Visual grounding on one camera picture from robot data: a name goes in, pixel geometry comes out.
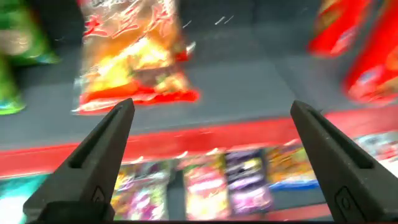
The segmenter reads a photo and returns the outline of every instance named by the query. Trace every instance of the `store shelf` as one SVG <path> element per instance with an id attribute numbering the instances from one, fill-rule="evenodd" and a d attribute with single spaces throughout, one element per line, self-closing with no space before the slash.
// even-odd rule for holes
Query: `store shelf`
<path id="1" fill-rule="evenodd" d="M 62 62 L 17 71 L 27 108 L 0 117 L 0 150 L 78 142 L 101 119 L 70 112 L 81 62 L 81 18 L 71 2 L 32 0 Z M 340 90 L 355 50 L 335 60 L 305 51 L 317 7 L 314 1 L 182 1 L 182 24 L 190 22 L 184 32 L 197 42 L 184 66 L 201 99 L 139 107 L 131 134 L 288 116 L 294 99 L 327 111 L 362 108 Z M 57 10 L 67 12 L 66 22 Z"/>

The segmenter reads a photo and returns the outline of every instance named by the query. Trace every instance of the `colorful candy package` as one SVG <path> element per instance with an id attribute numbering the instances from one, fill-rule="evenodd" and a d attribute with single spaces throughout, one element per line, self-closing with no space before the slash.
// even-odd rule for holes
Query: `colorful candy package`
<path id="1" fill-rule="evenodd" d="M 80 7 L 86 31 L 76 112 L 108 111 L 126 98 L 143 105 L 198 98 L 176 64 L 187 47 L 174 0 L 81 0 Z"/>
<path id="2" fill-rule="evenodd" d="M 24 108 L 14 77 L 0 55 L 0 115 L 17 113 Z"/>
<path id="3" fill-rule="evenodd" d="M 225 155 L 231 207 L 235 215 L 265 212 L 272 205 L 261 151 Z"/>
<path id="4" fill-rule="evenodd" d="M 271 189 L 311 189 L 319 186 L 302 146 L 268 148 L 266 157 Z"/>
<path id="5" fill-rule="evenodd" d="M 166 220 L 170 171 L 170 161 L 121 166 L 111 199 L 115 220 Z"/>
<path id="6" fill-rule="evenodd" d="M 226 174 L 228 176 L 228 182 L 262 173 L 262 171 L 262 160 L 259 157 L 239 163 L 227 162 Z"/>
<path id="7" fill-rule="evenodd" d="M 231 214 L 224 173 L 209 164 L 184 168 L 188 220 L 222 220 Z"/>
<path id="8" fill-rule="evenodd" d="M 14 65 L 58 62 L 24 0 L 0 2 L 0 50 Z"/>
<path id="9" fill-rule="evenodd" d="M 171 168 L 170 161 L 122 165 L 116 179 L 115 191 L 128 190 L 133 185 L 167 184 Z"/>
<path id="10" fill-rule="evenodd" d="M 111 200 L 115 220 L 167 220 L 166 185 L 149 184 L 119 192 Z"/>
<path id="11" fill-rule="evenodd" d="M 272 197 L 268 186 L 261 180 L 257 183 L 259 183 L 257 186 L 252 184 L 251 187 L 231 192 L 231 206 L 235 214 L 244 215 L 265 211 L 272 205 Z"/>

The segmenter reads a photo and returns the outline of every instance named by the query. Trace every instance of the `product packaging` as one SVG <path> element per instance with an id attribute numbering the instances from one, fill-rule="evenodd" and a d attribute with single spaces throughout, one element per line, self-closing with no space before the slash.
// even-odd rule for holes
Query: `product packaging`
<path id="1" fill-rule="evenodd" d="M 188 220 L 223 220 L 230 216 L 224 173 L 216 161 L 183 170 Z"/>
<path id="2" fill-rule="evenodd" d="M 75 112 L 195 101 L 196 91 L 176 63 L 186 54 L 174 0 L 81 0 L 86 31 Z"/>
<path id="3" fill-rule="evenodd" d="M 167 220 L 166 185 L 132 187 L 113 195 L 115 220 Z"/>
<path id="4" fill-rule="evenodd" d="M 354 101 L 380 106 L 398 96 L 398 1 L 385 4 L 344 83 L 345 92 Z"/>
<path id="5" fill-rule="evenodd" d="M 58 62 L 24 0 L 0 1 L 0 51 L 13 65 Z"/>
<path id="6" fill-rule="evenodd" d="M 371 0 L 323 0 L 309 51 L 321 57 L 341 55 L 352 44 Z"/>
<path id="7" fill-rule="evenodd" d="M 302 146 L 268 148 L 266 158 L 271 189 L 311 189 L 319 186 Z"/>
<path id="8" fill-rule="evenodd" d="M 25 104 L 14 77 L 7 62 L 0 55 L 0 115 L 17 113 L 24 108 Z"/>
<path id="9" fill-rule="evenodd" d="M 265 212 L 272 205 L 261 151 L 225 155 L 229 199 L 235 215 Z"/>
<path id="10" fill-rule="evenodd" d="M 170 172 L 170 161 L 121 166 L 111 199 L 115 220 L 166 220 Z"/>

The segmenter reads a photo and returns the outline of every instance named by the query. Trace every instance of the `candy bag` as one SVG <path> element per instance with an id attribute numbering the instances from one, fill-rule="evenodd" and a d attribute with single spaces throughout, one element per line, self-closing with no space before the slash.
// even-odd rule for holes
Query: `candy bag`
<path id="1" fill-rule="evenodd" d="M 170 161 L 122 165 L 111 199 L 115 220 L 166 220 L 171 168 Z"/>
<path id="2" fill-rule="evenodd" d="M 348 97 L 384 106 L 398 99 L 398 1 L 386 1 L 363 51 L 344 81 Z"/>
<path id="3" fill-rule="evenodd" d="M 227 162 L 226 174 L 228 182 L 247 177 L 256 173 L 262 173 L 261 158 L 253 158 L 240 163 Z"/>
<path id="4" fill-rule="evenodd" d="M 112 196 L 115 220 L 166 220 L 166 185 L 149 184 Z"/>
<path id="5" fill-rule="evenodd" d="M 21 94 L 6 61 L 0 56 L 0 115 L 13 114 L 25 108 Z"/>
<path id="6" fill-rule="evenodd" d="M 270 189 L 311 189 L 318 187 L 305 149 L 283 146 L 266 149 Z"/>
<path id="7" fill-rule="evenodd" d="M 231 193 L 231 206 L 237 215 L 245 215 L 267 210 L 272 205 L 272 197 L 268 187 L 259 181 L 259 185 Z"/>
<path id="8" fill-rule="evenodd" d="M 347 51 L 368 13 L 370 0 L 323 0 L 309 51 L 336 57 Z"/>
<path id="9" fill-rule="evenodd" d="M 58 62 L 23 0 L 0 2 L 0 50 L 14 65 Z"/>
<path id="10" fill-rule="evenodd" d="M 220 220 L 229 217 L 228 189 L 221 169 L 206 164 L 184 168 L 188 220 Z"/>
<path id="11" fill-rule="evenodd" d="M 109 111 L 117 102 L 195 101 L 176 64 L 184 54 L 174 0 L 81 0 L 86 31 L 76 79 L 79 114 Z"/>
<path id="12" fill-rule="evenodd" d="M 167 184 L 170 173 L 170 161 L 122 165 L 116 179 L 115 191 L 128 190 L 133 186 Z"/>

